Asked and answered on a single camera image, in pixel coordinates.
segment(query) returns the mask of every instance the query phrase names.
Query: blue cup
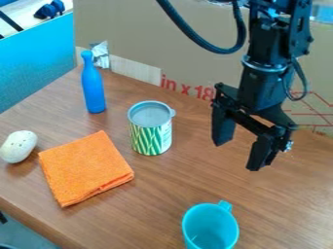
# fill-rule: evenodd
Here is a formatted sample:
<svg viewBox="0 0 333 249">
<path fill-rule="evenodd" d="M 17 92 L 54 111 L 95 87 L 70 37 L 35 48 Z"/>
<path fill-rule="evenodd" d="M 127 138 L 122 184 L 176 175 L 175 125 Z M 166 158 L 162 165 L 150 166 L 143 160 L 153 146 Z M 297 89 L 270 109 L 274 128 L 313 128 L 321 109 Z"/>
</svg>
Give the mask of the blue cup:
<svg viewBox="0 0 333 249">
<path fill-rule="evenodd" d="M 231 249 L 240 236 L 240 228 L 231 213 L 232 204 L 202 203 L 184 215 L 182 230 L 188 249 Z"/>
</svg>

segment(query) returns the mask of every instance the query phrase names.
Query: folded cloth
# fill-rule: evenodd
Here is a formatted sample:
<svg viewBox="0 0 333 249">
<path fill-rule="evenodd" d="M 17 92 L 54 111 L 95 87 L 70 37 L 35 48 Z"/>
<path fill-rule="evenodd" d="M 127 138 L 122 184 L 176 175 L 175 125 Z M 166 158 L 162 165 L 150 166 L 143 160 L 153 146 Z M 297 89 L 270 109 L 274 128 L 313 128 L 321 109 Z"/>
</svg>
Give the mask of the folded cloth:
<svg viewBox="0 0 333 249">
<path fill-rule="evenodd" d="M 134 177 L 104 131 L 41 152 L 39 160 L 61 207 L 81 202 Z"/>
</svg>

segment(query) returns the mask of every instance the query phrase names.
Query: green striped can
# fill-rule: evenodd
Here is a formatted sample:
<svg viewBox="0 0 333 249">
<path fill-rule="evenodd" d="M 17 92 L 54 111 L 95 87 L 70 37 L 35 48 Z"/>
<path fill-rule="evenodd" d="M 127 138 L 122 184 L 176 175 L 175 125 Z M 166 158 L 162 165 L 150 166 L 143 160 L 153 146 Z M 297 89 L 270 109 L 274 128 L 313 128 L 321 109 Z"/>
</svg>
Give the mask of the green striped can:
<svg viewBox="0 0 333 249">
<path fill-rule="evenodd" d="M 129 108 L 129 134 L 132 148 L 139 154 L 164 153 L 172 143 L 172 118 L 175 111 L 163 102 L 149 100 Z"/>
</svg>

